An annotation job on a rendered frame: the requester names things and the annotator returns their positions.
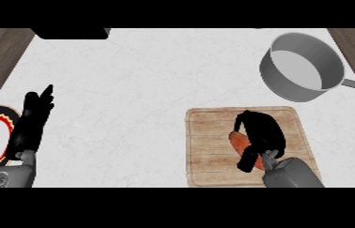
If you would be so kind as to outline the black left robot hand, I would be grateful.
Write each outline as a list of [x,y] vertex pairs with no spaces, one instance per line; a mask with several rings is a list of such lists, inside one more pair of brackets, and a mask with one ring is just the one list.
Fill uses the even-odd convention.
[[19,154],[25,150],[37,151],[44,125],[48,119],[53,104],[53,86],[48,85],[41,94],[28,92],[23,99],[22,115],[14,124],[8,146],[5,150],[5,158],[8,160],[20,160]]

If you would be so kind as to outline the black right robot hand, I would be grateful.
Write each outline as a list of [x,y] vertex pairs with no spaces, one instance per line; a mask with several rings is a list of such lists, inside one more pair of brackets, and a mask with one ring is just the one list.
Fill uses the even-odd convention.
[[266,151],[276,151],[276,159],[282,157],[285,138],[276,120],[264,113],[245,110],[235,118],[233,130],[239,130],[239,125],[244,125],[250,145],[244,149],[236,168],[248,173],[257,156]]

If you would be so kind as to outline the orange sweet potato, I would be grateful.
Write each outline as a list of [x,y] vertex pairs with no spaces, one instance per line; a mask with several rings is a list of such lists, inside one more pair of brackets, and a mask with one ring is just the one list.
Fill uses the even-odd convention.
[[[248,137],[242,133],[232,131],[229,134],[229,141],[235,152],[238,153],[238,155],[242,155],[245,148],[251,145]],[[261,157],[257,157],[254,167],[258,170],[263,169]]]

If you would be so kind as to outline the wooden cutting board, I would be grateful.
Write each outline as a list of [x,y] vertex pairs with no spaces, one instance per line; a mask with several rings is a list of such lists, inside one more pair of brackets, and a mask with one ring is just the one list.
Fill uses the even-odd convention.
[[236,169],[239,155],[229,141],[235,117],[245,110],[266,113],[276,120],[287,142],[285,153],[279,159],[301,159],[318,178],[322,178],[298,114],[291,107],[193,108],[186,112],[187,185],[263,188],[263,171],[253,168],[247,174]]

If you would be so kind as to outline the grey metal pot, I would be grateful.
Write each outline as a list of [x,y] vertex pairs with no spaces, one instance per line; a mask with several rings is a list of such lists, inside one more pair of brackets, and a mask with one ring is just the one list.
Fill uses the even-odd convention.
[[335,51],[303,33],[285,33],[275,38],[258,63],[258,73],[273,93],[292,102],[313,100],[340,85],[355,88]]

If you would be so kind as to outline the black appliance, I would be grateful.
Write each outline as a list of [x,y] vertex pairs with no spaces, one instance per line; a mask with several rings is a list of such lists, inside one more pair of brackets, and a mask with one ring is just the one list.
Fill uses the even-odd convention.
[[42,39],[108,39],[109,28],[34,28]]

